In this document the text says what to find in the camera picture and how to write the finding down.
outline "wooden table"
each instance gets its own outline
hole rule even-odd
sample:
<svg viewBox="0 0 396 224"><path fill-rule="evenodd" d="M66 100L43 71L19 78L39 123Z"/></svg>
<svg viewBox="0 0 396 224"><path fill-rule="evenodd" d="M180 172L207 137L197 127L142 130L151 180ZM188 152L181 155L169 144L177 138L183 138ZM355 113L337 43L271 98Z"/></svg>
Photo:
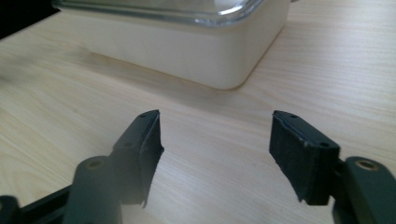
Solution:
<svg viewBox="0 0 396 224"><path fill-rule="evenodd" d="M289 111L396 174L396 2L301 0L247 82L216 91L89 53L60 13L0 42L0 195L69 185L130 122L160 109L165 152L135 223L332 223L298 203L268 152Z"/></svg>

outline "light wood surface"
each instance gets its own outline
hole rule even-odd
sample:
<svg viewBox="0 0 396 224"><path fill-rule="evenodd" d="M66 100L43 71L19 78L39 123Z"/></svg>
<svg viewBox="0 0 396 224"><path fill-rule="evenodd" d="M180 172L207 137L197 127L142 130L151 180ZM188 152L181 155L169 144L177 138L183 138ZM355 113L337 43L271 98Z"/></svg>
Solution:
<svg viewBox="0 0 396 224"><path fill-rule="evenodd" d="M301 116L396 175L396 2L301 0L247 82L216 91L90 54L64 14L0 41L0 195L21 205L108 155L160 109L165 152L135 223L332 223L268 152L272 112Z"/></svg>

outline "wood grain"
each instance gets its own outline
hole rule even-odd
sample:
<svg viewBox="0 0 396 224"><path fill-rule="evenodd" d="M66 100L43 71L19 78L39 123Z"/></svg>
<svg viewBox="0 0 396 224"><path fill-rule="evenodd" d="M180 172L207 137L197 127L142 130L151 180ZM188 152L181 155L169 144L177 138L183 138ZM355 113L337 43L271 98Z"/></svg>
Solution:
<svg viewBox="0 0 396 224"><path fill-rule="evenodd" d="M90 54L58 14L0 42L0 195L22 205L108 155L160 109L165 152L135 223L332 223L298 203L268 153L272 112L297 114L396 174L396 2L300 0L246 83L216 91Z"/></svg>

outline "white container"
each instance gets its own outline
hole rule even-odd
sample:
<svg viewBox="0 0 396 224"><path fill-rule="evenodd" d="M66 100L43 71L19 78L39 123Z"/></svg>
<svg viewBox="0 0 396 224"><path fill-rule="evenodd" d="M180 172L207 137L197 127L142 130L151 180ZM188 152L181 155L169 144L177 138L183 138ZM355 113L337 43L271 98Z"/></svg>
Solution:
<svg viewBox="0 0 396 224"><path fill-rule="evenodd" d="M290 0L55 0L88 49L227 90L282 29Z"/></svg>

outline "glass lid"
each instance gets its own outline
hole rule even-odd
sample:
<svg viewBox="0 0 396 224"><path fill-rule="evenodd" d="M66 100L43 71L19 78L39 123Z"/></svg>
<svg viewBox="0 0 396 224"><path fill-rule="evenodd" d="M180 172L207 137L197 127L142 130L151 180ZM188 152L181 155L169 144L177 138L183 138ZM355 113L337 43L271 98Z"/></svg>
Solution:
<svg viewBox="0 0 396 224"><path fill-rule="evenodd" d="M217 27L241 21L264 1L266 0L53 0L53 5Z"/></svg>

